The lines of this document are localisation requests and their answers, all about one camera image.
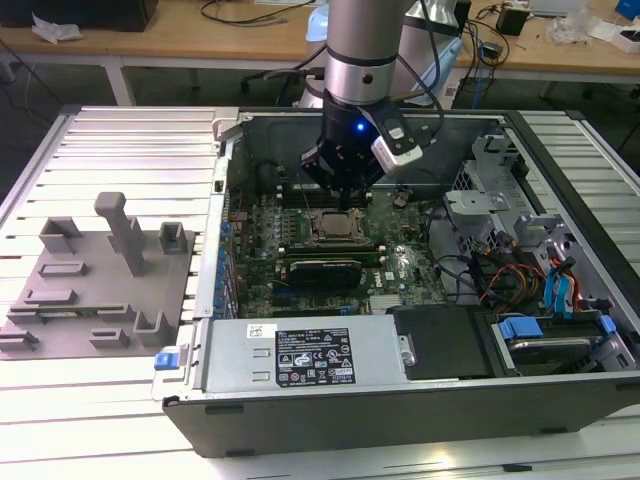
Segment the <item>blue latch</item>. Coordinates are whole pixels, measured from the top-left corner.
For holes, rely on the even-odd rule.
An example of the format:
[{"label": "blue latch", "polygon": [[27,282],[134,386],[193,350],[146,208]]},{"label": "blue latch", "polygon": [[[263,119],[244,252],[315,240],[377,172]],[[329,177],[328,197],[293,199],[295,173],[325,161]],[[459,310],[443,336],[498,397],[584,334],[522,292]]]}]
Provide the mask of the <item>blue latch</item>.
[{"label": "blue latch", "polygon": [[542,337],[542,329],[535,317],[509,317],[498,324],[502,338]]},{"label": "blue latch", "polygon": [[600,317],[600,323],[602,324],[602,328],[604,328],[604,331],[607,332],[607,335],[613,335],[614,333],[616,333],[616,324],[613,323],[613,320],[609,315],[602,315]]},{"label": "blue latch", "polygon": [[156,359],[153,363],[153,368],[157,371],[163,370],[177,370],[178,361],[180,359],[179,353],[160,352],[156,353]]}]

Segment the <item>workbench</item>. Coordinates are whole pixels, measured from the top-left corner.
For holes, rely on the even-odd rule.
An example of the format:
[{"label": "workbench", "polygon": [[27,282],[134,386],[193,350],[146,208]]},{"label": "workbench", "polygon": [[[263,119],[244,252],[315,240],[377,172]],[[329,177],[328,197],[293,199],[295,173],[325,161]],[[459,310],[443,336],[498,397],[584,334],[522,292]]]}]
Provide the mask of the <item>workbench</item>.
[{"label": "workbench", "polygon": [[[105,30],[82,32],[85,38],[53,45],[36,37],[30,29],[0,29],[0,37],[29,63],[102,66],[109,78],[118,105],[135,105],[131,85],[123,67],[178,67],[191,69],[193,85],[197,69],[262,70],[289,68],[308,55],[305,34],[310,8],[285,14],[287,23],[267,27],[237,28],[208,20],[200,14],[204,2],[160,0],[147,30],[122,33]],[[494,0],[475,0],[472,17]],[[616,0],[592,0],[593,12],[608,21],[622,17],[615,13]],[[224,18],[250,18],[280,7],[254,5],[250,0],[225,3]],[[484,21],[495,25],[497,15]],[[594,39],[591,44],[556,46],[546,34],[549,19],[527,22],[520,37],[509,37],[511,54],[496,72],[496,78],[597,83],[640,81],[640,62],[613,45]],[[467,49],[456,64],[449,85],[464,76],[471,61]],[[12,62],[9,52],[0,52],[0,61]]]},{"label": "workbench", "polygon": [[[0,327],[42,251],[37,235],[46,218],[73,216],[81,230],[106,230],[106,222],[91,206],[99,192],[110,190],[126,195],[125,211],[138,216],[142,229],[180,221],[196,233],[177,342],[191,337],[218,157],[211,130],[214,112],[214,108],[189,107],[88,107],[58,117],[0,207]],[[611,194],[615,201],[621,198],[616,196],[621,188],[631,188],[618,177],[625,171],[622,160],[595,132],[585,130],[594,139],[588,141],[575,127],[563,124],[568,120],[562,113],[540,112],[532,118],[537,118],[535,128],[541,135],[560,145],[554,147],[554,155],[580,194],[596,202]],[[605,154],[617,163],[600,165],[597,175],[585,176],[585,161],[606,162]],[[599,212],[612,222],[614,215],[629,212],[619,201],[614,203],[622,210],[612,211],[609,204]],[[627,221],[636,225],[634,218]],[[637,238],[621,237],[621,241]],[[0,362],[0,478],[90,475],[113,480],[188,474],[225,480],[433,475],[520,479],[526,475],[560,480],[630,478],[640,465],[638,406],[571,434],[207,460],[193,452],[154,401],[158,399],[152,395],[153,375],[153,357]],[[514,473],[505,473],[504,465]],[[529,467],[532,472],[518,473]]]}]

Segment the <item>warning label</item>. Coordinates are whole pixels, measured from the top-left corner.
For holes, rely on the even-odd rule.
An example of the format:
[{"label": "warning label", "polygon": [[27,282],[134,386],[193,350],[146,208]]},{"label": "warning label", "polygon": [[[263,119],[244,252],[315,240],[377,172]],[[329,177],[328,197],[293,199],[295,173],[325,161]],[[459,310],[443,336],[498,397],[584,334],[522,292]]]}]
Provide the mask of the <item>warning label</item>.
[{"label": "warning label", "polygon": [[276,332],[276,382],[281,387],[356,383],[349,330]]}]

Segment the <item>white table leg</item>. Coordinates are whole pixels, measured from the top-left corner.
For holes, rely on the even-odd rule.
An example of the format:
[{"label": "white table leg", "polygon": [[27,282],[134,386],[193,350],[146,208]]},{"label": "white table leg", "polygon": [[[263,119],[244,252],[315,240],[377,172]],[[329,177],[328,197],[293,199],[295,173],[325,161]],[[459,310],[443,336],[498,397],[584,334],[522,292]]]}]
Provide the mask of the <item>white table leg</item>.
[{"label": "white table leg", "polygon": [[16,81],[16,76],[11,69],[11,63],[0,62],[0,80],[4,83],[13,83]]},{"label": "white table leg", "polygon": [[109,77],[113,96],[116,97],[116,103],[121,107],[132,107],[136,104],[133,96],[133,89],[122,71],[122,65],[119,62],[109,62],[103,65]]},{"label": "white table leg", "polygon": [[464,68],[451,69],[449,76],[438,94],[440,105],[442,105],[442,108],[445,110],[451,110],[453,107],[453,101],[456,99],[456,93],[458,93],[460,81],[464,78],[465,74],[466,70]]},{"label": "white table leg", "polygon": [[200,81],[200,71],[197,68],[189,69],[189,79],[191,80],[191,89],[199,90],[202,83]]}]

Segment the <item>black device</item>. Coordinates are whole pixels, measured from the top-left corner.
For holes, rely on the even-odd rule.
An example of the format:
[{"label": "black device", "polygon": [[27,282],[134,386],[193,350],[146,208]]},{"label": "black device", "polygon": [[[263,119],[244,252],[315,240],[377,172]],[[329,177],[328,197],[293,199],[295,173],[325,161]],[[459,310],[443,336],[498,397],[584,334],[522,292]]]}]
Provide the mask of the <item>black device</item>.
[{"label": "black device", "polygon": [[484,42],[478,48],[478,53],[482,58],[487,58],[489,60],[498,60],[500,55],[502,55],[502,46],[497,43]]},{"label": "black device", "polygon": [[0,0],[3,27],[29,27],[31,14],[59,25],[142,32],[153,17],[158,0]]},{"label": "black device", "polygon": [[524,24],[530,14],[531,10],[513,8],[505,5],[500,10],[500,16],[496,22],[496,30],[503,35],[513,35],[514,37],[517,37],[522,33]]}]

